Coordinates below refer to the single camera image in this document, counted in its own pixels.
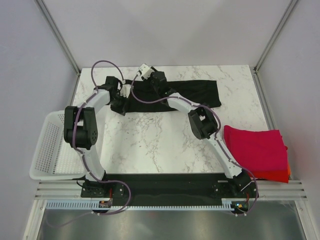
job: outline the folded garment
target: folded garment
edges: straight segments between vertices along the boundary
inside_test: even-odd
[[[217,82],[214,80],[186,80],[168,81],[168,86],[175,89],[183,97],[199,104],[206,103],[210,108],[220,107]],[[134,82],[134,94],[143,101],[155,101],[159,99],[152,86],[146,81]],[[162,103],[145,104],[137,101],[132,94],[129,95],[124,105],[126,113],[160,113],[176,111],[176,109]]]
[[[256,178],[288,183],[288,154],[279,130],[247,131],[224,126],[224,140],[235,160]]]

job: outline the black cloth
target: black cloth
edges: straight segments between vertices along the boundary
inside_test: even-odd
[[[126,84],[131,85],[132,80],[125,80]],[[217,82],[213,80],[187,80],[187,81],[168,81],[170,88],[176,90],[186,99],[195,103],[206,103],[210,108],[220,107]],[[155,101],[159,99],[155,90],[148,82],[135,81],[134,94],[143,101]],[[160,102],[154,104],[145,104],[137,101],[132,94],[129,95],[125,106],[127,113],[160,113],[176,111],[176,109],[166,106]]]

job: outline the plastic basket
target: plastic basket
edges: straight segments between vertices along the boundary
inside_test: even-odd
[[[42,181],[69,180],[85,175],[80,156],[64,140],[64,121],[65,112],[63,110],[51,112],[46,116],[29,172],[32,179]],[[101,129],[98,125],[100,135],[98,135],[96,149],[99,157],[103,141],[103,128]]]

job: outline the marble tabletop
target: marble tabletop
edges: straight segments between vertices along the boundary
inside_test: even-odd
[[[156,66],[168,81],[216,80],[221,107],[213,110],[222,125],[265,131],[267,123],[248,65]],[[133,79],[137,67],[120,68],[125,79]],[[90,68],[82,69],[73,105],[83,102],[92,92]],[[96,68],[98,85],[106,76],[116,76],[114,67]],[[187,115],[174,111],[127,113],[122,116],[103,107],[97,117],[101,165],[107,173],[222,173],[223,169],[210,148],[191,132]]]

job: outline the gray wall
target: gray wall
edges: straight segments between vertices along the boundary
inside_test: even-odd
[[[320,1],[300,1],[260,76],[320,227]]]
[[[29,169],[45,116],[63,109],[76,74],[33,0],[0,8],[0,234],[22,238],[38,183]]]
[[[254,66],[290,0],[44,0],[81,68]]]

